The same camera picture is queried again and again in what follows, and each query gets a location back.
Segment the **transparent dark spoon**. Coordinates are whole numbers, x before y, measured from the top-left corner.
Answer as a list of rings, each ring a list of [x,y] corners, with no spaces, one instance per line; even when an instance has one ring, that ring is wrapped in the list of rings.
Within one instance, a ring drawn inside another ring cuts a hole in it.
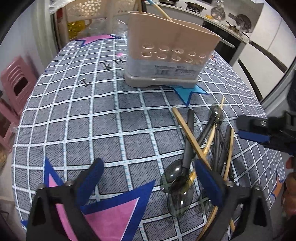
[[[186,123],[194,134],[194,111],[188,110],[188,122]],[[181,217],[184,215],[193,200],[193,183],[196,179],[196,171],[189,170],[189,179],[186,185],[178,191],[168,193],[168,210],[173,217]]]

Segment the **black spoon with long handle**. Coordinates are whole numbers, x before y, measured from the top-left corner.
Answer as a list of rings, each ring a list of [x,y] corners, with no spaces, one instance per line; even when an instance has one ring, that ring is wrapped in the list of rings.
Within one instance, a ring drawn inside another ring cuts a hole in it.
[[[160,179],[162,192],[172,193],[183,188],[189,179],[190,163],[193,157],[193,148],[186,138],[185,150],[182,159],[172,162],[165,169]]]

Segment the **grey checked tablecloth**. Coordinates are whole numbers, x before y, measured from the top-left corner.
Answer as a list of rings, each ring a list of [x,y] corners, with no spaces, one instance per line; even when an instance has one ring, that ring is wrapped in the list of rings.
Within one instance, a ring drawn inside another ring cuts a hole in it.
[[[166,86],[134,88],[124,80],[127,35],[92,42],[69,42],[37,80],[16,133],[12,170],[15,205],[29,218],[37,187],[50,162],[58,182],[75,179],[96,158],[104,173],[90,202],[105,201],[154,182],[134,240],[195,240],[208,219],[206,198],[195,180],[193,200],[180,218],[170,215],[160,178],[180,160],[184,134],[172,113],[195,113],[194,135],[205,126],[210,107],[223,104],[224,122],[235,127],[239,115],[265,117],[257,98],[217,53],[198,75],[197,89]]]

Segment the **low pink plastic stool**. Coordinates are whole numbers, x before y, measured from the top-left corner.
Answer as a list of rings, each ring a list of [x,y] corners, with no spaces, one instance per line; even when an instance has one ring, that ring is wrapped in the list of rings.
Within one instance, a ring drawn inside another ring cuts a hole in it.
[[[1,145],[10,153],[13,146],[13,137],[20,122],[20,117],[11,106],[1,98]]]

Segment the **beige utensil holder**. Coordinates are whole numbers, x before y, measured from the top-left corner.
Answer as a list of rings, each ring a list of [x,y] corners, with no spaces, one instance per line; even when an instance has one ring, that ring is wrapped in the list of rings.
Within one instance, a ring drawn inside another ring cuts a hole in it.
[[[195,23],[138,11],[128,15],[126,84],[194,88],[220,37]]]

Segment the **tall pink plastic stool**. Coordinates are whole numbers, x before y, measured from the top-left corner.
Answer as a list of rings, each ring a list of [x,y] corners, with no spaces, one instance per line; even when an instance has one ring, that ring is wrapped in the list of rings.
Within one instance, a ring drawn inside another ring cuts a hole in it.
[[[21,56],[15,57],[12,63],[1,72],[1,82],[12,108],[18,116],[22,115],[23,108],[36,84],[32,69]]]

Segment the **black pot on stove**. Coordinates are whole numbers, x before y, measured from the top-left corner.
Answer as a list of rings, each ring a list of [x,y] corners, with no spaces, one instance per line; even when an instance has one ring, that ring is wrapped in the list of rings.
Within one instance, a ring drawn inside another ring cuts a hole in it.
[[[205,10],[206,8],[204,8],[203,6],[196,4],[196,3],[192,3],[192,2],[186,2],[187,7],[190,9],[194,9],[195,11],[201,12],[203,10]]]

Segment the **blue patterned chopstick in holder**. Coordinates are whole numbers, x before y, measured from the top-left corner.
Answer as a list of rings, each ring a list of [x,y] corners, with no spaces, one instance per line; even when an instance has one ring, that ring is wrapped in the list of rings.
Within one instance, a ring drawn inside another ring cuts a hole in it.
[[[165,19],[167,19],[167,20],[169,20],[169,21],[173,21],[167,14],[166,14],[166,12],[165,11],[163,11],[153,0],[147,0],[147,2],[150,4],[150,5],[152,5],[155,9],[157,9],[160,13],[161,13],[161,15],[165,18]]]

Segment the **beige plastic storage rack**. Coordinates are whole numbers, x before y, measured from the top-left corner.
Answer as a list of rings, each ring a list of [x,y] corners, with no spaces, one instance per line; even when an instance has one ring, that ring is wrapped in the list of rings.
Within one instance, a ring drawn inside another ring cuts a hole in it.
[[[57,39],[70,40],[127,31],[128,13],[138,10],[137,1],[49,1]]]

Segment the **plain wooden chopstick in holder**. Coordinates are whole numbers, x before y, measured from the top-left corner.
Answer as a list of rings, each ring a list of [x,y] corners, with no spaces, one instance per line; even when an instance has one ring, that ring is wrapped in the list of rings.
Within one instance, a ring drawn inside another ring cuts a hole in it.
[[[137,0],[137,4],[138,4],[138,11],[141,13],[142,12],[142,1]]]

